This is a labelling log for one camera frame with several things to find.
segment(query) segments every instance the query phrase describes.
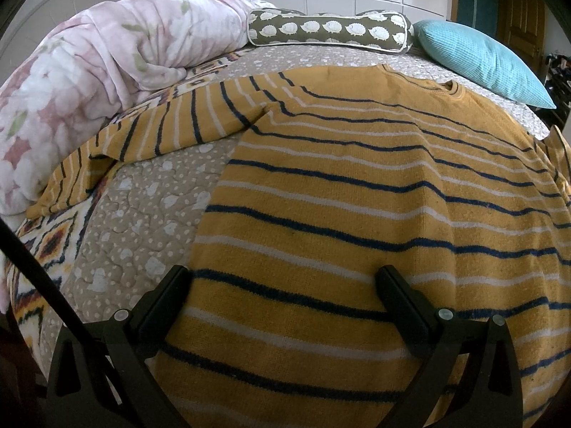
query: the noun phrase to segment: wooden door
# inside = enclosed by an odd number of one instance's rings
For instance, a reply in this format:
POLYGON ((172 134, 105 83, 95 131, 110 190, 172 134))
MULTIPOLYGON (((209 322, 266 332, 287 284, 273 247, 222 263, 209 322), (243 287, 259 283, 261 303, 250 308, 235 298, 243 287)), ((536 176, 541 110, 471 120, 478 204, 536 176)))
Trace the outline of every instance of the wooden door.
POLYGON ((535 72, 543 62, 543 0, 499 0, 498 40, 535 72))

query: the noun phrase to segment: bed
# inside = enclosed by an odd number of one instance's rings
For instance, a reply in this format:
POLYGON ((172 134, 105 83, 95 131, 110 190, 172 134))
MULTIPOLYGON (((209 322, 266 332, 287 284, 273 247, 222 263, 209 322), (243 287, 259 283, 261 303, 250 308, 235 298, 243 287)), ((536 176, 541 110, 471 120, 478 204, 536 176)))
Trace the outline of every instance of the bed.
MULTIPOLYGON (((142 110, 172 102, 209 82, 322 65, 361 67, 388 64, 411 77, 456 80, 502 107, 529 134, 549 131, 524 104, 502 98, 435 64, 418 48, 402 56, 358 48, 290 45, 246 48, 188 70, 187 77, 115 116, 121 122, 142 110)), ((122 166, 104 178, 89 198, 62 212, 26 220, 18 235, 45 266, 85 322, 106 320, 131 308, 171 265, 186 265, 204 210, 242 133, 122 166)), ((34 358, 47 376, 61 320, 28 281, 7 268, 12 310, 34 358)), ((539 408, 526 406, 526 424, 537 419, 568 368, 553 370, 539 408)))

